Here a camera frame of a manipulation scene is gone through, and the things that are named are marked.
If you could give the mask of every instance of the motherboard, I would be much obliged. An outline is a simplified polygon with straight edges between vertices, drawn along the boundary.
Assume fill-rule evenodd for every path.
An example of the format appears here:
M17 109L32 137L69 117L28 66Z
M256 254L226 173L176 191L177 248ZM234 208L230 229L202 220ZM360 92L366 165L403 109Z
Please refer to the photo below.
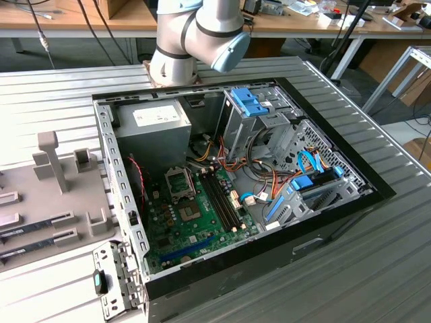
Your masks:
M223 169L205 174L201 170L192 173L185 169L185 172L189 177L181 178L180 172L172 176L171 189L167 181L147 189L150 196L145 208L150 242L147 261L152 274L259 233L252 217L242 207L234 208L235 190ZM189 180L195 196L174 204L171 192L188 190Z

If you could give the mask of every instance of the wooden table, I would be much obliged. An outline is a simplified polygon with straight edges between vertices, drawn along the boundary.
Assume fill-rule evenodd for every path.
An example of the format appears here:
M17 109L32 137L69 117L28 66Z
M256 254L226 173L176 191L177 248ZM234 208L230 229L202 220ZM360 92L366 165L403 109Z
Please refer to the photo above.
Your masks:
M38 9L54 9L54 1L37 5ZM345 11L345 4L339 2L340 10ZM38 20L44 33L49 38L84 38L92 37L81 13L64 11L53 14L54 19L40 17ZM365 39L430 39L431 31L400 32L385 23L383 15L372 13L373 22L366 22L364 27L356 28L350 38L353 39L336 68L332 78L339 79ZM109 37L102 21L90 17L96 33L100 37ZM142 0L130 0L111 20L108 21L113 34L119 38L156 37L157 23ZM257 38L335 38L338 26L328 28L319 25L318 16L308 17L285 8L284 16L257 15L251 32ZM25 38L38 37L32 16L14 5L0 1L0 37Z

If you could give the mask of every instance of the ram slot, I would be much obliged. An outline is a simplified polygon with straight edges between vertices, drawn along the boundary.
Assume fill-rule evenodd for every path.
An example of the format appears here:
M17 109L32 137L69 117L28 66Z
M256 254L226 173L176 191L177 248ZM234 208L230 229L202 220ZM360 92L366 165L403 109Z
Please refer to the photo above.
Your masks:
M209 201L222 221L224 230L229 232L234 227L239 227L239 220L214 174L201 175L200 179L209 196Z
M230 226L228 219L224 215L223 206L220 204L219 200L217 199L217 195L213 193L211 185L209 184L209 180L206 176L207 175L200 175L199 180L201 181L201 184L205 189L205 192L207 193L207 196L209 198L211 205L215 209L218 217L220 218L220 221L222 222L223 229L226 232L228 232L232 229L232 227Z
M220 183L218 182L218 179L215 175L210 177L210 182L212 186L215 188L215 191L217 194L221 196L222 203L224 204L224 207L228 211L228 218L232 224L232 227L240 227L241 223L239 222L238 217L236 216L236 213L234 211L234 207L232 206L232 203L228 200L225 193L222 190L222 187L220 186Z

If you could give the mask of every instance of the metal rack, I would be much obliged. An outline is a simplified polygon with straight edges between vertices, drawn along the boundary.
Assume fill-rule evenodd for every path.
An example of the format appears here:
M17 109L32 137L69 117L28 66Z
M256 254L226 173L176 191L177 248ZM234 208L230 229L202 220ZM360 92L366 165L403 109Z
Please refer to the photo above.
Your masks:
M299 58L248 59L226 75L200 65L199 74L204 82L287 77L397 196L332 244L169 323L375 322L383 317L387 322L400 318L421 322L421 317L428 318L428 171L317 69ZM101 161L91 95L149 87L141 66L2 74L0 109L3 117L10 117L20 153L7 159L0 155L0 165L30 163L29 152L36 146L33 134L49 130L58 131L61 157L85 146ZM10 136L2 137L0 145ZM112 194L107 195L113 205ZM121 239L119 232L115 238ZM92 278L92 251L100 245L1 273L0 290L7 291L0 293L1 317L19 322L103 323ZM142 315L132 312L115 322L142 322Z
M412 83L421 70L425 68L431 69L431 46L409 46L395 63L394 67L389 71L388 75L383 79L382 83L375 89L368 101L362 107L364 112L368 112L377 103L378 99L386 91L389 84L396 78L398 73L404 68L407 62L413 58L418 61L415 67L410 71L407 77L398 85L397 89L392 93L395 98L398 98L405 89Z

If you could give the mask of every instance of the table leg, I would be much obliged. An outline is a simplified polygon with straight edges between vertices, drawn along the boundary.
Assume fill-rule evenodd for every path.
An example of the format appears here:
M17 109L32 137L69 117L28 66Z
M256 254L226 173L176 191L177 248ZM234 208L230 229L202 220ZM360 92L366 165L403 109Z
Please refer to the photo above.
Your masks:
M389 71L388 75L386 75L382 83L380 83L380 85L375 89L368 101L362 107L364 112L370 111L371 108L376 104L378 99L382 96L383 92L388 88L389 84L391 84L391 82L398 75L400 70L402 70L406 62L408 62L412 50L413 48L409 46L409 48L407 48L401 58L395 63L394 67Z
M334 73L331 76L331 79L340 79L343 75L345 69L347 69L347 66L349 66L350 62L352 61L353 57L355 56L358 49L361 47L362 42L364 39L362 37L355 38L352 40L352 43L350 44L349 48L345 52L343 58L339 62L337 68L335 69Z
M19 38L11 38L13 47L15 48L15 52L23 53L24 49L22 48L21 41Z
M398 85L395 91L392 93L394 98L398 98L400 94L405 91L405 88L412 83L413 79L419 73L420 69L423 67L422 63L418 63L415 65L413 69L411 69L410 73L405 77L405 79Z

